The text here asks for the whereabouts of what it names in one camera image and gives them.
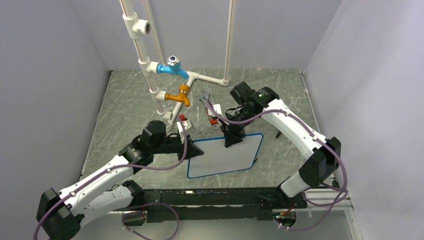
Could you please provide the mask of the blue framed whiteboard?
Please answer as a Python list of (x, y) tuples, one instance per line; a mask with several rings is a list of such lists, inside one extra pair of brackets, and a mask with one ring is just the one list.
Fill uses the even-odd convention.
[(262, 133), (247, 134), (242, 142), (225, 147), (225, 138), (213, 137), (194, 141), (204, 154), (188, 160), (187, 178), (232, 173), (251, 169), (256, 162), (262, 144)]

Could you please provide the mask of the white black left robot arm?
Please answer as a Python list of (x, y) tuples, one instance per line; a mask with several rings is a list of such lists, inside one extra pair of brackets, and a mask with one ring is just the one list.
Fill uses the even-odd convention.
[(108, 163), (83, 180), (40, 197), (33, 239), (44, 230), (51, 240), (70, 240), (89, 222), (114, 210), (139, 209), (144, 190), (128, 178), (142, 169), (166, 171), (204, 152), (194, 145), (192, 122), (178, 117), (177, 133), (168, 134), (161, 120), (152, 120)]

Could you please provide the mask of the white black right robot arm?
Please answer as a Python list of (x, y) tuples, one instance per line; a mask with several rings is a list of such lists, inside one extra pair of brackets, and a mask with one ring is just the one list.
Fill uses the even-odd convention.
[(246, 137), (245, 127), (261, 118), (286, 136), (305, 158), (300, 169), (276, 188), (275, 200), (280, 207), (294, 204), (305, 190), (319, 187), (341, 167), (341, 142), (308, 126), (271, 88), (254, 90), (243, 81), (230, 91), (230, 95), (239, 108), (220, 119), (226, 148), (241, 143)]

